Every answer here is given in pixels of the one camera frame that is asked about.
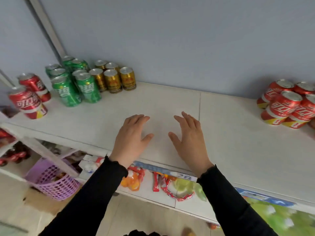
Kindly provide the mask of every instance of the silver can top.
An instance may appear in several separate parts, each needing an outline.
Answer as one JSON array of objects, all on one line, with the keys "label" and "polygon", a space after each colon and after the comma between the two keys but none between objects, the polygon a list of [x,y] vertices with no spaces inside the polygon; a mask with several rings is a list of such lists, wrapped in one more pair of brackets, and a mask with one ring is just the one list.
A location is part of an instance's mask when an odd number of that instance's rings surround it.
[{"label": "silver can top", "polygon": [[74,72],[72,73],[72,75],[73,75],[73,76],[77,76],[77,75],[80,75],[80,74],[82,74],[82,73],[86,73],[86,70],[85,70],[85,69],[78,69],[78,70],[74,71]]},{"label": "silver can top", "polygon": [[293,88],[294,87],[294,83],[290,82],[290,81],[287,81],[286,79],[280,79],[280,80],[277,80],[276,83],[278,85],[280,85],[281,87],[283,88]]},{"label": "silver can top", "polygon": [[308,99],[311,103],[315,104],[315,94],[306,94],[305,98]]},{"label": "silver can top", "polygon": [[89,73],[90,73],[91,75],[100,75],[101,73],[103,73],[103,70],[102,70],[102,69],[91,69],[91,70],[89,71]]},{"label": "silver can top", "polygon": [[70,55],[66,55],[64,57],[62,57],[62,61],[69,61],[69,60],[73,60],[74,57],[70,56]]},{"label": "silver can top", "polygon": [[91,78],[91,75],[89,73],[81,73],[79,75],[76,75],[76,80],[86,80]]},{"label": "silver can top", "polygon": [[15,95],[26,91],[25,86],[13,87],[8,91],[8,95]]},{"label": "silver can top", "polygon": [[32,78],[35,74],[33,73],[22,73],[21,75],[18,76],[18,80],[23,81],[23,80],[28,80]]},{"label": "silver can top", "polygon": [[80,64],[80,63],[82,63],[84,60],[83,59],[73,59],[71,62],[73,63],[73,64]]},{"label": "silver can top", "polygon": [[54,77],[53,79],[51,79],[51,83],[52,84],[61,84],[67,81],[67,77],[66,76],[57,76]]},{"label": "silver can top", "polygon": [[112,76],[115,76],[117,74],[118,73],[115,69],[108,69],[108,70],[104,71],[104,75],[108,76],[108,77],[112,77]]},{"label": "silver can top", "polygon": [[106,60],[101,60],[101,59],[96,60],[96,61],[94,62],[95,66],[103,66],[103,65],[105,65],[105,64],[107,64],[107,63],[108,63],[108,61],[106,61]]},{"label": "silver can top", "polygon": [[297,102],[301,102],[303,99],[301,95],[293,91],[282,91],[281,95],[289,100],[297,101]]},{"label": "silver can top", "polygon": [[53,75],[53,76],[58,76],[58,75],[61,75],[63,73],[65,73],[66,70],[63,69],[63,68],[57,68],[57,69],[53,69],[50,74]]},{"label": "silver can top", "polygon": [[117,68],[118,67],[118,64],[116,63],[112,63],[112,62],[109,62],[105,65],[105,68],[107,69],[114,69],[114,68]]},{"label": "silver can top", "polygon": [[57,68],[61,68],[60,64],[49,64],[47,66],[45,66],[45,69],[49,69],[49,70],[53,70],[53,69],[57,69]]},{"label": "silver can top", "polygon": [[127,75],[130,74],[133,70],[130,67],[122,67],[119,71],[122,75]]},{"label": "silver can top", "polygon": [[300,82],[297,83],[296,85],[307,91],[315,91],[315,86],[307,82]]}]

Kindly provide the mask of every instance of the person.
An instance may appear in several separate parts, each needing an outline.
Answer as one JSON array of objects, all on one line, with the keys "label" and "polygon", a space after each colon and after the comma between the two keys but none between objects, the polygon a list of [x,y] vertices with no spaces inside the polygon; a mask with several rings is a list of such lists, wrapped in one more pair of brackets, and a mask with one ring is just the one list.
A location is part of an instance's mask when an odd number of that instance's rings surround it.
[{"label": "person", "polygon": [[[179,156],[198,177],[197,182],[202,186],[225,235],[277,235],[210,161],[200,122],[185,112],[182,112],[182,116],[174,116],[180,124],[182,139],[173,132],[169,132],[168,136]],[[150,133],[141,138],[144,124],[149,119],[148,116],[133,115],[125,120],[110,157],[105,158],[82,189],[45,227],[41,236],[97,233],[113,193],[122,178],[128,174],[127,168],[139,158],[154,137],[154,134]],[[129,234],[137,235],[146,234],[137,230]]]}]

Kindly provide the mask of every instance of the hand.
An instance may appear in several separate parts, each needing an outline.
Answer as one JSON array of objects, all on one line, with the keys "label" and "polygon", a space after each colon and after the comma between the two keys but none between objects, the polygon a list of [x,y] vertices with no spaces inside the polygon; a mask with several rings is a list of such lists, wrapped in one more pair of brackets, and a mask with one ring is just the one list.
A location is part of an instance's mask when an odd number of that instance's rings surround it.
[{"label": "hand", "polygon": [[139,158],[154,137],[154,134],[150,133],[141,139],[143,126],[149,119],[149,116],[143,114],[126,118],[116,136],[114,149],[109,157],[111,161],[118,161],[120,165],[127,169]]},{"label": "hand", "polygon": [[200,177],[214,165],[209,160],[207,154],[200,122],[185,112],[181,114],[183,118],[176,115],[174,116],[176,121],[180,124],[182,134],[181,141],[173,132],[169,132],[168,136],[172,140],[180,158],[183,159],[197,177]]}]

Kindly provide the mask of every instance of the person's right hand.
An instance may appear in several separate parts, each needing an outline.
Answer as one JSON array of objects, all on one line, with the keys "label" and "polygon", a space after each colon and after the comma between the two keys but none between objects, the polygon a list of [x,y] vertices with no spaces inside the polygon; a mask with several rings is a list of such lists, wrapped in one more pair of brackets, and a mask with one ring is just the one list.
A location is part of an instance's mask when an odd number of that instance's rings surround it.
[{"label": "person's right hand", "polygon": [[185,112],[181,114],[183,117],[174,116],[180,124],[181,141],[173,132],[169,132],[168,136],[172,140],[180,158],[183,159],[197,177],[200,177],[214,165],[209,160],[207,154],[200,122]]}]

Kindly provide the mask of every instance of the gold can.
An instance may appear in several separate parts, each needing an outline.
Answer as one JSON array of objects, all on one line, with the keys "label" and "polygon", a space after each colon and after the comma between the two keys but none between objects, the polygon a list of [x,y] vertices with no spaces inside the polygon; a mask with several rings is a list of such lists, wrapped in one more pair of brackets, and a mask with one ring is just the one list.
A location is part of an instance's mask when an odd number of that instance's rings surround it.
[{"label": "gold can", "polygon": [[135,73],[130,67],[122,67],[120,69],[120,77],[123,82],[124,90],[131,91],[136,89]]},{"label": "gold can", "polygon": [[105,68],[106,68],[106,69],[114,69],[114,70],[117,71],[118,75],[120,75],[120,74],[119,74],[120,68],[119,68],[118,64],[116,64],[116,63],[109,62],[109,63],[107,63],[107,64],[105,65]]},{"label": "gold can", "polygon": [[107,85],[106,85],[105,77],[103,75],[103,70],[102,69],[92,69],[89,71],[89,73],[96,80],[96,83],[97,83],[97,86],[98,86],[100,92],[107,91]]},{"label": "gold can", "polygon": [[108,69],[104,71],[104,76],[110,93],[119,93],[123,90],[120,77],[115,69]]},{"label": "gold can", "polygon": [[108,61],[99,59],[99,60],[94,62],[94,65],[95,65],[96,68],[102,69],[103,71],[105,71],[106,70],[105,65],[107,63],[108,63]]}]

